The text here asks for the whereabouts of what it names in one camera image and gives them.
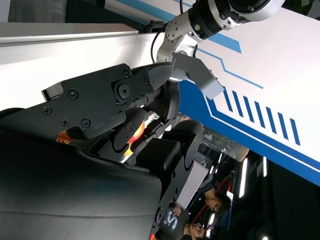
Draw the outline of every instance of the sign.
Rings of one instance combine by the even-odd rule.
[[[183,2],[186,11],[194,1]],[[110,0],[105,7],[142,23],[180,14],[178,0]],[[208,100],[183,81],[180,111],[320,186],[319,39],[319,21],[283,8],[221,31],[199,44],[196,57],[224,92]]]

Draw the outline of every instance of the robotic arm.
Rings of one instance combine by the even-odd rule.
[[[171,81],[191,78],[209,99],[213,99],[223,87],[201,60],[192,58],[198,43],[221,30],[266,20],[281,8],[284,1],[197,0],[192,8],[167,23],[156,60],[173,62]]]

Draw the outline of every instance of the blue diagonal stripe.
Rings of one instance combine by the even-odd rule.
[[[279,121],[280,121],[280,125],[281,125],[281,128],[282,128],[283,137],[285,139],[289,140],[288,134],[287,134],[286,125],[285,125],[285,121],[284,121],[284,116],[280,112],[278,112],[278,116],[279,116]]]
[[[143,1],[139,1],[139,0],[116,0],[116,1],[119,3],[125,4],[131,8],[137,9],[141,12],[144,12],[146,14],[149,14],[151,16],[154,16],[155,18],[161,19],[165,22],[169,22],[171,19],[175,17],[174,14],[164,11],[162,9],[159,9],[150,4],[147,4]],[[232,39],[231,37],[217,33],[209,37],[208,39],[212,42],[215,42],[216,44],[222,45],[225,48],[233,50],[237,53],[240,53],[240,54],[242,53],[239,42],[235,39]]]
[[[266,112],[268,113],[268,117],[269,117],[269,121],[270,121],[272,132],[274,134],[277,134],[276,126],[275,126],[274,118],[272,117],[271,109],[269,107],[267,107],[267,106],[265,108],[266,108]]]
[[[223,87],[223,88],[224,88],[223,95],[224,95],[224,98],[225,98],[226,105],[228,106],[228,109],[229,109],[230,112],[234,112],[232,110],[232,106],[231,106],[230,99],[229,99],[229,96],[228,96],[228,93],[227,93],[227,89],[226,89],[226,87]]]
[[[207,52],[207,51],[205,51],[205,50],[203,50],[203,49],[200,49],[200,48],[198,48],[198,51],[199,51],[199,52],[203,52],[204,54],[207,54],[207,55],[209,55],[209,56],[211,56],[211,57],[213,57],[213,58],[215,58],[215,59],[218,59],[218,60],[221,62],[223,71],[224,71],[225,73],[230,74],[230,75],[232,75],[232,76],[234,76],[234,77],[236,77],[236,78],[238,78],[238,79],[241,79],[241,80],[243,80],[243,81],[245,81],[245,82],[247,82],[247,83],[249,83],[249,84],[252,84],[252,85],[254,85],[254,86],[256,86],[256,87],[258,87],[258,88],[260,88],[260,89],[264,89],[263,86],[261,86],[261,85],[255,83],[255,82],[253,82],[253,81],[250,81],[250,80],[248,80],[248,79],[246,79],[246,78],[244,78],[244,77],[242,77],[242,76],[239,76],[239,75],[237,75],[237,74],[235,74],[235,73],[227,70],[226,67],[225,67],[225,63],[224,63],[224,61],[223,61],[223,59],[222,59],[221,57],[218,57],[218,56],[216,56],[216,55],[213,55],[212,53]]]
[[[293,131],[295,144],[300,146],[300,140],[299,140],[299,136],[298,136],[296,121],[290,118],[290,122],[291,122],[291,126],[292,126],[292,131]]]
[[[261,109],[260,109],[259,103],[254,101],[254,105],[255,105],[255,108],[256,108],[256,112],[258,113],[258,117],[259,117],[259,121],[260,121],[261,127],[266,128],[265,121],[264,121],[264,118],[262,117],[262,113],[261,113]]]
[[[189,8],[192,8],[192,5],[189,4],[189,3],[183,2],[183,5],[185,5],[185,6],[189,7]]]
[[[241,117],[244,117],[244,114],[242,113],[242,109],[241,109],[241,106],[240,106],[240,102],[239,102],[237,93],[235,91],[232,91],[232,94],[233,94],[234,101],[235,101],[235,104],[236,104],[236,108],[238,109],[239,115]]]
[[[246,106],[246,110],[248,112],[248,115],[249,115],[249,119],[251,122],[255,122],[254,120],[254,116],[252,116],[252,112],[251,112],[251,108],[250,108],[250,104],[249,104],[249,101],[248,101],[248,98],[246,96],[243,96],[243,100],[244,100],[244,103],[245,103],[245,106]]]

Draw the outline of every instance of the metal cylinder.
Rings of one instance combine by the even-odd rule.
[[[238,162],[243,161],[249,152],[247,147],[206,127],[203,131],[203,140],[218,152],[227,154]]]

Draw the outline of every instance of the dark hair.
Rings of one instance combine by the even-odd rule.
[[[231,207],[230,198],[221,192],[215,192],[214,195],[218,199],[218,202],[219,202],[218,212],[220,214],[225,214]]]

